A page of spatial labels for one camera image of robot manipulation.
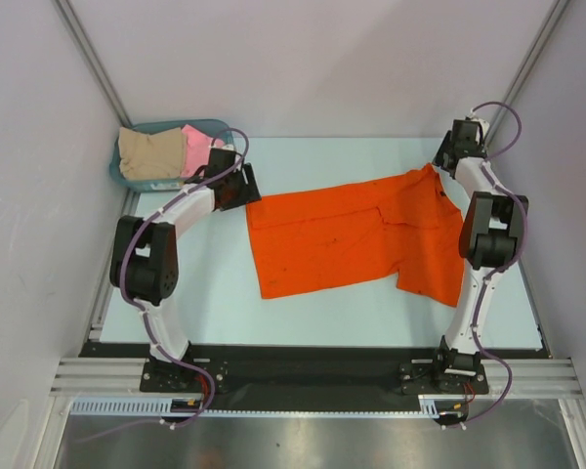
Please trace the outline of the orange t-shirt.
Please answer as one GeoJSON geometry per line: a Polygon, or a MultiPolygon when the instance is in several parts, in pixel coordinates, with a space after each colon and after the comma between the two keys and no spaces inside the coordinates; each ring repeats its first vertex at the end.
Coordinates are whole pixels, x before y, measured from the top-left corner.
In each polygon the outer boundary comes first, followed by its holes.
{"type": "Polygon", "coordinates": [[[282,298],[395,276],[458,303],[463,226],[432,165],[362,183],[264,197],[246,209],[261,295],[282,298]]]}

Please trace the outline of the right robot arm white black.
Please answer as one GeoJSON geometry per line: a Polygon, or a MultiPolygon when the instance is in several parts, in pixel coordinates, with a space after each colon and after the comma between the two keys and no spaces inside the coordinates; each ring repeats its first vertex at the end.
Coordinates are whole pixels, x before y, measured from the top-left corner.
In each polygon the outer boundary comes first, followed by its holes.
{"type": "Polygon", "coordinates": [[[498,281],[522,255],[528,199],[510,192],[494,175],[484,126],[474,117],[453,121],[433,164],[470,198],[458,240],[465,261],[459,301],[431,367],[433,384],[457,394],[483,377],[481,359],[490,356],[481,342],[483,327],[498,281]]]}

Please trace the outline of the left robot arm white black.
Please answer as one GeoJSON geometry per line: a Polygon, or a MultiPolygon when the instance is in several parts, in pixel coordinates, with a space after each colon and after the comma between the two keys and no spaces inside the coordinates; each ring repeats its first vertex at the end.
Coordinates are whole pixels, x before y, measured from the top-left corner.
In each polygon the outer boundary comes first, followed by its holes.
{"type": "Polygon", "coordinates": [[[170,300],[180,277],[178,241],[215,211],[261,199],[252,166],[232,145],[210,148],[208,162],[177,194],[150,215],[124,215],[116,224],[109,280],[144,324],[150,355],[165,361],[162,378],[183,391],[196,378],[184,359],[189,348],[176,307],[170,300]]]}

